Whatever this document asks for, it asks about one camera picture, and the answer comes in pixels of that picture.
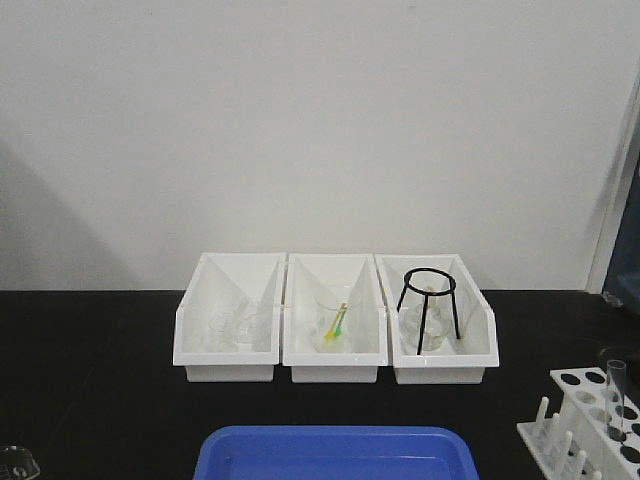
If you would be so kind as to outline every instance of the test tube rack hole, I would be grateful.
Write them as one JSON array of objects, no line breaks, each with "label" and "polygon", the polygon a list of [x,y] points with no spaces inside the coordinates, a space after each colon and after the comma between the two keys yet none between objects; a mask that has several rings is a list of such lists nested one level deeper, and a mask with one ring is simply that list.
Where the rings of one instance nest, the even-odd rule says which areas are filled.
[{"label": "test tube rack hole", "polygon": [[552,370],[564,397],[546,418],[543,397],[536,420],[517,429],[547,480],[640,480],[640,410],[625,396],[622,431],[607,429],[605,378],[597,367]]}]

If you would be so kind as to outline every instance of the white plastic tray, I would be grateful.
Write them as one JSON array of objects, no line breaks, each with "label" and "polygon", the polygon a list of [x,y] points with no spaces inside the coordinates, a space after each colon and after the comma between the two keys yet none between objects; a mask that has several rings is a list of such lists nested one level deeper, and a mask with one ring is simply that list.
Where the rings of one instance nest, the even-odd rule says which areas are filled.
[{"label": "white plastic tray", "polygon": [[280,361],[284,253],[204,253],[176,311],[191,382],[268,382]]},{"label": "white plastic tray", "polygon": [[[349,304],[343,325],[347,345],[318,351],[317,290],[333,292],[333,303]],[[282,363],[294,382],[365,382],[387,365],[385,307],[370,254],[290,254],[283,314]]]},{"label": "white plastic tray", "polygon": [[[480,383],[486,367],[499,365],[493,310],[458,255],[376,255],[375,261],[388,306],[392,363],[399,384]],[[436,268],[455,278],[461,339],[451,332],[437,350],[416,355],[402,340],[396,306],[404,274],[420,267]],[[412,294],[407,293],[403,306],[418,301]]]}]

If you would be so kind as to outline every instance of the blue tray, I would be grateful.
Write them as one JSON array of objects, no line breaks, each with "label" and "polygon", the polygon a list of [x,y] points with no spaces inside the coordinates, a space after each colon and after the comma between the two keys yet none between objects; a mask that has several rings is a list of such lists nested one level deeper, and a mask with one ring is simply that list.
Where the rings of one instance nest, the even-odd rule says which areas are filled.
[{"label": "blue tray", "polygon": [[467,444],[434,427],[226,427],[194,480],[479,480]]}]

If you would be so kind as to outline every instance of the white test tube rack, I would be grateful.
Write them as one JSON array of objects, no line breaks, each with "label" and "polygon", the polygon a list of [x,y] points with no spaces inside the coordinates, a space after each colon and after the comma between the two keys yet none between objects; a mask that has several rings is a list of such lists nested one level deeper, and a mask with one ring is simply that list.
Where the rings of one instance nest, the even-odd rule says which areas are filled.
[{"label": "white test tube rack", "polygon": [[564,393],[559,413],[545,418],[543,397],[535,422],[518,432],[547,480],[640,480],[640,413],[625,396],[622,438],[607,433],[606,374],[597,367],[552,370]]}]

